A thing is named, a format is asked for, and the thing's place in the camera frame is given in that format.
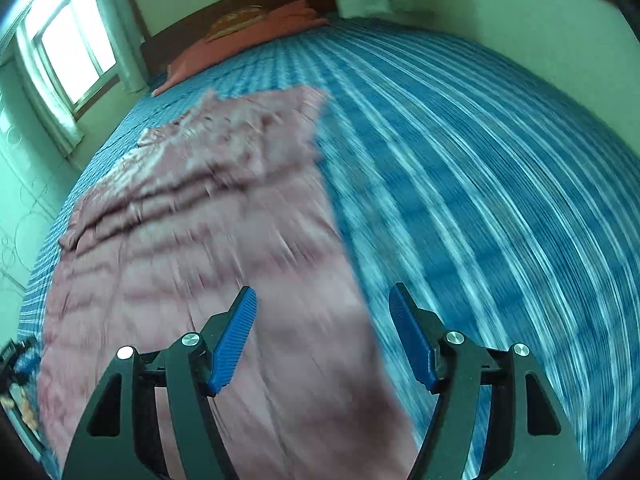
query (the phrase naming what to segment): window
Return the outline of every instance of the window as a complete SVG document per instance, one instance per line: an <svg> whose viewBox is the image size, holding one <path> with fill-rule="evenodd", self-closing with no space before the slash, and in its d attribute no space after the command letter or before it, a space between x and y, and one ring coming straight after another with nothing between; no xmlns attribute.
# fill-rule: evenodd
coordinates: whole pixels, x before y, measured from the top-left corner
<svg viewBox="0 0 640 480"><path fill-rule="evenodd" d="M95 0L34 0L24 27L71 111L115 76L113 50Z"/></svg>

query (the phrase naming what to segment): pink blanket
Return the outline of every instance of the pink blanket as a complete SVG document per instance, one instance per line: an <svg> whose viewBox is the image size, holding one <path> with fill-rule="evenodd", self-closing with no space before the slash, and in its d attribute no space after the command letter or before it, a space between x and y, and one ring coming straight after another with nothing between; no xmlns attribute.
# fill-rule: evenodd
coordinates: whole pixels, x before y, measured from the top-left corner
<svg viewBox="0 0 640 480"><path fill-rule="evenodd" d="M61 465L116 350L166 348L227 310L259 310L212 402L241 479L405 479L416 456L383 372L314 159L323 95L308 87L218 101L147 130L79 201L47 297L38 378ZM182 475L166 397L167 465Z"/></svg>

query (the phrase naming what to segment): ridged blue pad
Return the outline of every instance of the ridged blue pad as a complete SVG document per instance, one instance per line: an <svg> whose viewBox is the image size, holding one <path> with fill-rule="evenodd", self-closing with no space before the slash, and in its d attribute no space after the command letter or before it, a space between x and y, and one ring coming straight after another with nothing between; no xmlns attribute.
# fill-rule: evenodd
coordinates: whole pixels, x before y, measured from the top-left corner
<svg viewBox="0 0 640 480"><path fill-rule="evenodd" d="M438 381L435 354L397 285L389 292L389 312L416 380L431 390Z"/></svg>
<svg viewBox="0 0 640 480"><path fill-rule="evenodd" d="M213 394L227 386L234 376L242 348L254 324L258 308L255 291L248 288L213 351L209 389Z"/></svg>

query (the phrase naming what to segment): bedsheet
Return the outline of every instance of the bedsheet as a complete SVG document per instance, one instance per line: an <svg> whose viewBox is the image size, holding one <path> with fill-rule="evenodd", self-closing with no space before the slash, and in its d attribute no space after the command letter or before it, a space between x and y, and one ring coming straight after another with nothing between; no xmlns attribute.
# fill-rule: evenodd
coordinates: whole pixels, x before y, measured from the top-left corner
<svg viewBox="0 0 640 480"><path fill-rule="evenodd" d="M332 95L319 125L319 167L416 442L435 398L414 380L388 315L386 295L398 281L478 343L525 342L595 478L640 416L638 158L557 89L443 34L336 21L143 98L56 219L28 285L20 335L42 332L57 239L76 199L144 128L179 116L205 88L227 97L297 83ZM478 471L486 431L486 402L479 407L468 477Z"/></svg>

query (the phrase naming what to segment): window frame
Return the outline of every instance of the window frame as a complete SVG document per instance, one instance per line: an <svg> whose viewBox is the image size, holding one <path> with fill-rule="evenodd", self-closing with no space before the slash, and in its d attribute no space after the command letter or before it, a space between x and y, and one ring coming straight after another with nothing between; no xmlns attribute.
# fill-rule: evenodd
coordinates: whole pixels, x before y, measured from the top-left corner
<svg viewBox="0 0 640 480"><path fill-rule="evenodd" d="M60 79L58 78L58 75L56 74L56 71L53 69L53 65L49 60L47 49L44 47L44 44L42 43L42 36L47 30L47 27L49 27L51 22L55 20L56 17L59 15L60 11L62 11L62 9L64 9L67 5L69 5L69 9L71 10L71 15L74 19L74 23L76 24L76 27L80 32L80 37L82 38L82 44L84 45L84 48L86 49L87 54L89 55L89 59L91 60L92 65L95 68L95 71L98 73L97 81L91 86L91 88L89 88L82 95L82 97L76 103L71 101L71 99L69 98L69 95L66 93L66 90L62 86L62 83L60 82ZM62 0L58 4L58 6L53 10L53 12L47 18L47 21L44 22L44 24L39 28L37 33L31 39L31 46L33 47L37 56L40 58L40 61L42 62L44 70L47 73L47 77L49 77L49 80L51 81L57 94L65 102L66 106L69 108L69 111L71 111L71 113L74 115L76 119L79 118L79 116L81 116L86 111L85 108L87 107L87 105L91 105L94 102L95 96L99 94L101 90L103 89L108 90L109 88L113 87L113 85L117 83L117 81L119 80L116 64L110 67L110 69L108 69L106 72L102 70L102 68L100 67L98 60L95 57L94 51L86 39L84 30L82 28L82 24L80 20L78 20L78 17L76 16L76 12L74 11L73 6L71 5L71 0Z"/></svg>

